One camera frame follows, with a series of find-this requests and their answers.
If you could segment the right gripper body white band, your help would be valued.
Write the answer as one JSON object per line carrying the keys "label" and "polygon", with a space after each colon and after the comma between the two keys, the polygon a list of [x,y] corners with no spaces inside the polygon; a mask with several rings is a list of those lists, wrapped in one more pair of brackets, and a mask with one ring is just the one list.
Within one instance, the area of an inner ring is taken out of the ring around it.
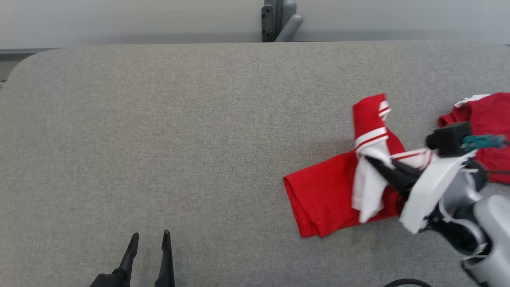
{"label": "right gripper body white band", "polygon": [[412,187],[400,214],[399,221],[407,231],[417,234],[426,227],[427,217],[435,210],[448,186],[465,162],[476,154],[477,151],[472,151],[459,157],[441,157],[428,165]]}

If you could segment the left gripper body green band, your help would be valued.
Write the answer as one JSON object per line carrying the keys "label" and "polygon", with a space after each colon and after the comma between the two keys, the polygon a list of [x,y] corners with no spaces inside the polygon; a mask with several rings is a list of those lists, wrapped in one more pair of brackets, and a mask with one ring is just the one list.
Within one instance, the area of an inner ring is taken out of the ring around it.
{"label": "left gripper body green band", "polygon": [[115,269],[111,274],[98,274],[90,287],[130,287],[128,272],[124,269]]}

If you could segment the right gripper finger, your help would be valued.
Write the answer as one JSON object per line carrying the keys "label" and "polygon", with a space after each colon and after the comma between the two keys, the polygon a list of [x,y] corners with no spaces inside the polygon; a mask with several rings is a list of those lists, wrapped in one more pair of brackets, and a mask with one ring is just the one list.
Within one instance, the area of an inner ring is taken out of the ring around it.
{"label": "right gripper finger", "polygon": [[399,160],[392,160],[393,166],[397,171],[399,171],[401,174],[406,175],[407,177],[418,179],[422,171],[419,169],[416,169],[412,166],[409,166],[403,162],[400,162]]}
{"label": "right gripper finger", "polygon": [[370,164],[375,167],[375,169],[379,172],[379,174],[388,182],[395,191],[399,193],[400,196],[409,196],[410,191],[413,186],[417,182],[417,179],[413,179],[407,177],[406,175],[401,174],[399,171],[395,169],[395,167],[389,167],[384,162],[377,158],[373,158],[370,156],[365,157]]}

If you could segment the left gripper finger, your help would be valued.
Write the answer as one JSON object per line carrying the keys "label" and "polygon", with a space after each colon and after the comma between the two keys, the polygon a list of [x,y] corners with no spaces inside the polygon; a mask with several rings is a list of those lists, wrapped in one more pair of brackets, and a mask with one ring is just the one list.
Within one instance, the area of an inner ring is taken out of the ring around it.
{"label": "left gripper finger", "polygon": [[171,245],[171,233],[165,230],[161,249],[163,251],[158,279],[155,281],[156,287],[175,287],[175,275],[173,265],[173,250]]}
{"label": "left gripper finger", "polygon": [[120,263],[120,269],[126,272],[126,276],[131,276],[133,261],[138,252],[138,244],[139,233],[134,233]]}

